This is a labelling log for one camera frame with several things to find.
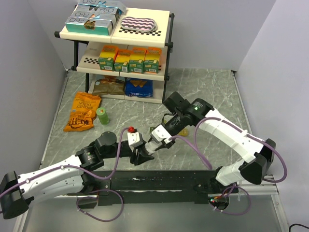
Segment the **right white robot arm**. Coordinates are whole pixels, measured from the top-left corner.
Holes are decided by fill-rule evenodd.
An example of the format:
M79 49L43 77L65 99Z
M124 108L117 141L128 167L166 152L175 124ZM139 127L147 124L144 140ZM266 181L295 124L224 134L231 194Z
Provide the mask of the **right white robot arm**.
M173 117L152 131L151 137L158 143L169 145L171 138L182 129L194 126L215 136L240 155L240 161L217 170L216 177L211 180L215 192L223 192L228 185L242 180L255 185L262 183L274 159L276 143L273 140L264 141L249 134L200 98L189 102L173 92L163 104Z

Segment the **green weekly pill organizer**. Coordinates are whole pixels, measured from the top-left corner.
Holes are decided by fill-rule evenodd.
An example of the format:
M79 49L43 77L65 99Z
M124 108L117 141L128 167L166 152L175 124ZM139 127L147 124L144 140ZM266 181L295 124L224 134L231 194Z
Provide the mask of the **green weekly pill organizer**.
M189 135L189 131L186 128L187 124L181 122L177 118L171 118L169 121L163 120L163 123L161 124L171 134L171 136L179 135L186 137Z

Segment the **dark white-capped pill bottle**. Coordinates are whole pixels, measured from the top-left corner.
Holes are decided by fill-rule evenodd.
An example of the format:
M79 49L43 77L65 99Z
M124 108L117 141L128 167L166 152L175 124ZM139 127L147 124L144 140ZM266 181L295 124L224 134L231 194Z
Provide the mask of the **dark white-capped pill bottle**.
M144 146L147 155L152 155L159 147L160 144L155 141L146 142Z

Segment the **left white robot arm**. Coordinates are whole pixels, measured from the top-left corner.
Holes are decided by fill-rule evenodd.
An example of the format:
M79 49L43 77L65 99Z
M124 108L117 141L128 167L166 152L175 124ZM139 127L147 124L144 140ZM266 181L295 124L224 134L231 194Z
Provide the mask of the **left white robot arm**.
M31 203L71 193L90 194L96 187L94 180L108 180L114 175L120 158L129 157L137 166L154 159L152 154L158 147L153 139L144 141L139 132L128 132L126 141L113 132L104 132L54 165L27 174L8 172L0 183L0 212L4 219L12 219L28 211ZM111 173L106 177L94 174L110 158L115 159Z

